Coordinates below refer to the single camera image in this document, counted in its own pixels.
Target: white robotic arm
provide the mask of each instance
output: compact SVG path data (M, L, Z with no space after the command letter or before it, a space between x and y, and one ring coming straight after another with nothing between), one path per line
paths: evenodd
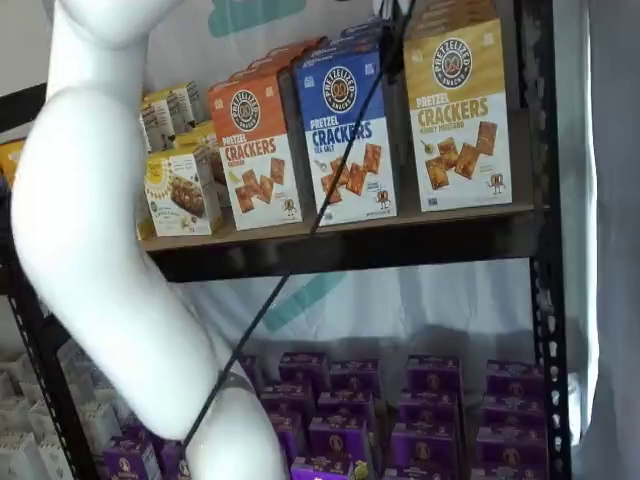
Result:
M151 29L180 0L58 0L48 101L12 199L35 289L141 421L182 440L231 351L207 335L136 241L138 116ZM187 449L195 479L281 480L269 420L235 366Z

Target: white snack box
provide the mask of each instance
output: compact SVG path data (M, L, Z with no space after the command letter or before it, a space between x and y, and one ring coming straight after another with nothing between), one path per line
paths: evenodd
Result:
M44 400L38 401L29 410L29 423L33 429L33 434L37 441L42 441L46 437L53 435L57 438L57 432L53 425L53 420L49 414L49 409Z
M0 436L0 478L43 480L48 477L32 433Z
M24 397L10 397L0 400L0 428L5 428L10 432L30 432L30 409L31 404Z
M50 435L40 442L40 456L51 480L74 480L65 457L60 440Z
M90 402L80 407L80 421L89 443L91 453L102 455L102 451L113 437L122 436L113 407L108 403Z

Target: pretzel crackers box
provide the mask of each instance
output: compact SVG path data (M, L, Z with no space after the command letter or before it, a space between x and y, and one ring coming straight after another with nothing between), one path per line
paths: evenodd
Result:
M500 19L488 4L418 21L407 33L422 211L512 201L502 55Z
M209 91L238 230L302 221L306 147L286 62Z
M211 235L222 224L206 147L150 155L144 185L159 237Z
M367 92L380 70L377 41L351 48L331 48L303 62L296 70L300 106L307 138L313 191L319 210L355 137L337 188L329 199L322 225L397 215L396 185L385 97L393 95L383 78L362 123L355 122Z

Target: purple snack box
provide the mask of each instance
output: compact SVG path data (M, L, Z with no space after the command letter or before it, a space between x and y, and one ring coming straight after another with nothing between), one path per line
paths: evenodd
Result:
M508 467L484 464L471 469L470 480L547 480L545 471L539 467Z
M446 470L431 466L389 467L382 480L451 480Z
M316 411L309 383L276 383L267 385L260 393L260 401L270 412L294 411L302 415L308 425Z
M356 415L316 416L309 425L314 455L349 455L356 480L373 480L375 470L369 448L367 422Z
M485 425L545 428L544 406L538 399L485 395L481 418Z
M367 421L369 445L376 472L382 468L382 448L378 418L373 406L373 395L369 390L353 392L337 390L322 392L318 397L318 411L324 415L359 415Z
M164 480L189 480L191 473L180 442L166 442L160 456L160 469Z
M476 456L481 463L547 469L547 439L543 428L483 425L476 437Z
M262 368L260 368L260 361L255 355L242 355L238 362L244 370L244 373L249 377L249 381L256 392L261 392L264 388L264 377L262 375Z
M103 459L112 478L162 478L153 446L147 440L114 437L105 447Z
M324 353L285 352L278 369L283 382L309 382L316 394L329 388L329 362Z
M455 427L450 423L398 422L391 434L393 461L403 467L427 462L452 473L458 479L458 445Z
M298 457L291 465L292 480L353 480L348 456Z
M536 365L521 362L487 362L487 393L509 397L542 398L544 375Z
M296 457L307 454L307 442L302 428L302 416L298 412L269 413L269 420L276 431L287 465Z

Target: snack box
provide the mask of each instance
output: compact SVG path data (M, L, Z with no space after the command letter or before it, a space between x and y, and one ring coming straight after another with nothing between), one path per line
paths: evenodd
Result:
M405 75L422 211L511 203L500 19L416 24Z
M394 173L397 135L385 102L397 95L385 76L358 131L356 118L381 68L378 42L337 49L305 60L296 69L309 163L319 210L338 173L349 139L355 137L321 225L397 215Z
M268 413L273 429L287 459L287 465L307 454L307 441L304 437L302 416L298 412Z
M480 410L487 425L545 427L544 405L539 399L485 395Z
M260 401L270 412L300 413L305 425L309 424L316 411L316 403L309 383L267 385L260 393Z
M158 460L148 440L112 438L104 449L103 458L112 478L162 479Z
M323 415L357 415L367 422L369 446L374 467L380 472L382 467L381 440L384 432L376 417L373 394L370 390L334 390L322 392L318 397L318 412Z
M476 460L511 467L547 468L547 436L544 428L483 425L476 437Z
M215 85L209 108L238 230L301 222L306 146L287 64Z
M144 97L143 103L150 105L156 113L158 128L165 148L173 148L176 135L187 131L187 123L180 110L178 95L165 89L147 95Z
M539 399L544 395L544 375L537 365L489 360L487 393Z
M451 472L454 479L460 479L457 445L450 423L397 422L391 434L394 464L407 467L427 462Z
M364 418L350 415L316 416L309 425L309 438L314 455L349 455L354 462L357 480L376 478Z
M510 467L503 464L484 464L471 468L470 480L547 480L543 468L520 466Z
M204 146L151 154L145 193L159 237L211 235L222 225L222 210Z
M389 467L384 471L382 480L451 480L446 470L429 465L411 467Z
M329 361L324 353L285 352L278 370L284 382L309 382L316 395L329 388Z
M292 480L354 480L348 456L298 457L291 465Z

